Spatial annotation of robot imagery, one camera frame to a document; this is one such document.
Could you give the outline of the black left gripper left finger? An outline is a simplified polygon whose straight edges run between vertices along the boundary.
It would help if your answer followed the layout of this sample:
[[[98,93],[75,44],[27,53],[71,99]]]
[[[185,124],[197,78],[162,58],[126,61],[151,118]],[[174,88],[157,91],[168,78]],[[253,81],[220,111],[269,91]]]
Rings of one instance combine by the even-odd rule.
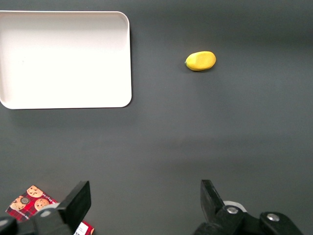
[[[45,208],[33,216],[36,235],[72,235],[91,207],[89,181],[80,181],[55,208]]]

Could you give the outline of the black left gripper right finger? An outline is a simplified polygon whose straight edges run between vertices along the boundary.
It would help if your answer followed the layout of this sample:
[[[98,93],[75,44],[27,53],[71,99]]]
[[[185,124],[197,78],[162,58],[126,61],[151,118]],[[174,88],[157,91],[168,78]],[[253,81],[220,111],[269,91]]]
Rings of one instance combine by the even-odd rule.
[[[258,235],[259,220],[238,206],[226,205],[210,180],[201,181],[201,208],[206,222],[195,235]]]

